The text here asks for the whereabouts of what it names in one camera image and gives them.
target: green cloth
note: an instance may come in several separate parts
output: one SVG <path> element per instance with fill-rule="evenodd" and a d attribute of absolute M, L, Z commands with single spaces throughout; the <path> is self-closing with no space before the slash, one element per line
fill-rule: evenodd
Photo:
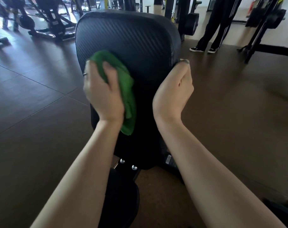
<path fill-rule="evenodd" d="M 96 63 L 99 74 L 106 83 L 108 83 L 108 80 L 103 69 L 103 61 L 107 61 L 112 67 L 117 70 L 121 97 L 125 107 L 125 117 L 121 131 L 123 134 L 131 135 L 135 128 L 135 119 L 137 116 L 135 96 L 132 91 L 132 86 L 134 84 L 133 78 L 130 76 L 130 73 L 126 66 L 124 66 L 123 63 L 119 59 L 117 59 L 112 53 L 106 50 L 96 52 L 90 58 L 90 60 Z"/>

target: carbon fiber pattern vinyl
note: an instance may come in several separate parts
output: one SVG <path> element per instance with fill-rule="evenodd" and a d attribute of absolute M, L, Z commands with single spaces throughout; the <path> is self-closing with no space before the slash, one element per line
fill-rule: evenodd
<path fill-rule="evenodd" d="M 157 88 L 179 61 L 180 35 L 163 16 L 115 10 L 86 13 L 76 28 L 76 49 L 81 70 L 99 50 L 108 50 L 129 69 L 135 80 L 137 121 L 131 136 L 119 134 L 115 155 L 141 169 L 161 158 L 152 100 Z M 98 116 L 92 109 L 92 126 Z"/>

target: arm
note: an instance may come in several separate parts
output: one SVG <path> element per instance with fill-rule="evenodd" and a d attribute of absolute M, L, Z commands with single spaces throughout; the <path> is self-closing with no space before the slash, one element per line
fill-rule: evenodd
<path fill-rule="evenodd" d="M 109 85 L 94 63 L 86 65 L 84 90 L 100 121 L 31 228 L 98 227 L 124 113 L 116 71 L 107 65 L 104 70 Z"/>
<path fill-rule="evenodd" d="M 192 91 L 190 66 L 179 63 L 158 89 L 153 111 L 158 129 L 207 227 L 285 227 L 183 125 L 181 111 Z"/>

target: black sneaker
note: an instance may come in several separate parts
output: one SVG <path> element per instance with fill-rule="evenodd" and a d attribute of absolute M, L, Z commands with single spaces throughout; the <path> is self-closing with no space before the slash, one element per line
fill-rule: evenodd
<path fill-rule="evenodd" d="M 210 48 L 207 53 L 216 53 L 218 49 Z"/>
<path fill-rule="evenodd" d="M 204 52 L 203 50 L 199 50 L 197 47 L 193 47 L 189 49 L 191 52 Z"/>

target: striped pants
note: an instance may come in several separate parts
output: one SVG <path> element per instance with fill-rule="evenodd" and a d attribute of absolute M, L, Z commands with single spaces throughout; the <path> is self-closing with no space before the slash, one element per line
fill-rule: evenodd
<path fill-rule="evenodd" d="M 218 35 L 211 45 L 211 48 L 218 49 L 221 46 L 241 1 L 242 0 L 216 0 L 209 22 L 206 25 L 205 33 L 198 42 L 197 48 L 199 50 L 204 51 L 206 49 L 208 42 L 217 31 L 219 25 Z"/>

